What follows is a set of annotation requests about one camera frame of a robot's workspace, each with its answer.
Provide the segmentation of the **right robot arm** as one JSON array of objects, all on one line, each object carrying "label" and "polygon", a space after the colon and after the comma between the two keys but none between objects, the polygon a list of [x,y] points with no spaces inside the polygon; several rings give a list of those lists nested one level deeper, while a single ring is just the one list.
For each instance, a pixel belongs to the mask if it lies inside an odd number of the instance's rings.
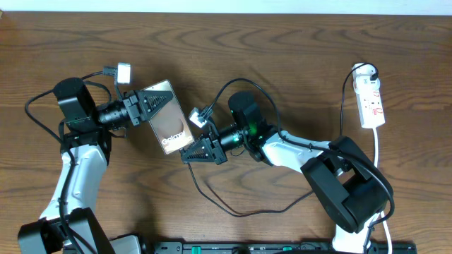
[{"label": "right robot arm", "polygon": [[297,171],[335,222],[333,249],[367,253],[374,226],[392,215],[382,212],[393,207],[393,189],[357,144],[344,135],[321,142],[290,135],[265,120],[249,91],[234,93],[228,107],[234,123],[222,130],[211,107],[191,112],[191,121],[207,130],[182,152],[183,163],[222,164],[227,152],[243,147],[257,162]]}]

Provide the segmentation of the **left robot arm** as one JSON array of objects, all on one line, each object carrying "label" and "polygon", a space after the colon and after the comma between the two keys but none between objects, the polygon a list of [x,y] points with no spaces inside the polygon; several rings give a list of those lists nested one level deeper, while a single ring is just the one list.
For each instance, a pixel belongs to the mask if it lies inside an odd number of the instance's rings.
[{"label": "left robot arm", "polygon": [[51,93],[64,113],[58,133],[63,166],[50,203],[18,232],[22,253],[151,253],[142,236],[108,239],[95,217],[97,193],[109,165],[114,131],[151,120],[174,99],[170,90],[132,90],[97,106],[85,78],[67,78]]}]

